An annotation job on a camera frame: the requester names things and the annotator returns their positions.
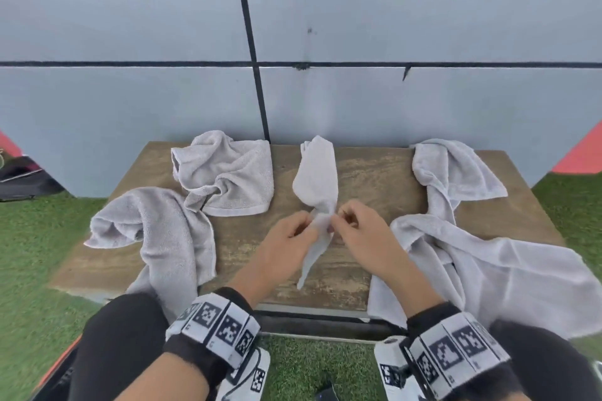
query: wrist strap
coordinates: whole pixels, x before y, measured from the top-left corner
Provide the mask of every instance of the wrist strap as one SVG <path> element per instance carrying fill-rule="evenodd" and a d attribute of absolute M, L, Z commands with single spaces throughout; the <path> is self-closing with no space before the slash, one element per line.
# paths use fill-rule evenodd
<path fill-rule="evenodd" d="M 510 356 L 469 313 L 457 313 L 402 348 L 412 373 L 430 398 L 442 400 Z"/>
<path fill-rule="evenodd" d="M 229 287 L 199 296 L 167 329 L 163 350 L 194 364 L 216 387 L 240 366 L 259 334 L 252 311 Z"/>

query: leg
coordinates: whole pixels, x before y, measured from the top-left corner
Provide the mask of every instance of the leg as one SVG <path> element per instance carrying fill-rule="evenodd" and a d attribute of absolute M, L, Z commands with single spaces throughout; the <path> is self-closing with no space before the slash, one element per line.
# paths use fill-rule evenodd
<path fill-rule="evenodd" d="M 122 295 L 84 327 L 69 401 L 113 401 L 161 355 L 167 320 L 144 293 Z"/>
<path fill-rule="evenodd" d="M 489 330 L 512 357 L 531 401 L 600 401 L 588 360 L 568 341 L 534 326 L 496 321 Z"/>

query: wooden table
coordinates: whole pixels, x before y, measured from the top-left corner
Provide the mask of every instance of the wooden table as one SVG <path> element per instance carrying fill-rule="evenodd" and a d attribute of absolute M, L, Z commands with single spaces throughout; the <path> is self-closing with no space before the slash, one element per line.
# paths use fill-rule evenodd
<path fill-rule="evenodd" d="M 148 185 L 182 192 L 172 177 L 170 148 L 174 146 L 185 144 L 148 143 L 109 200 Z M 413 149 L 403 148 L 335 148 L 339 203 L 358 198 L 376 209 L 387 222 L 401 215 L 426 212 L 425 188 L 412 173 L 413 154 Z M 563 246 L 562 236 L 506 153 L 478 151 L 478 154 L 504 183 L 509 196 L 463 202 L 456 211 L 458 226 L 484 239 L 505 236 Z M 267 213 L 210 217 L 215 229 L 218 276 L 203 290 L 222 285 L 242 267 L 278 219 L 307 209 L 292 189 L 301 161 L 299 147 L 272 145 L 272 160 L 275 194 Z M 98 302 L 114 298 L 125 291 L 142 268 L 139 250 L 139 243 L 112 250 L 90 249 L 79 243 L 52 277 L 50 286 Z M 296 288 L 297 279 L 298 276 L 280 286 L 264 307 L 365 314 L 370 276 L 351 258 L 342 241 L 334 240 L 314 264 L 302 290 Z"/>

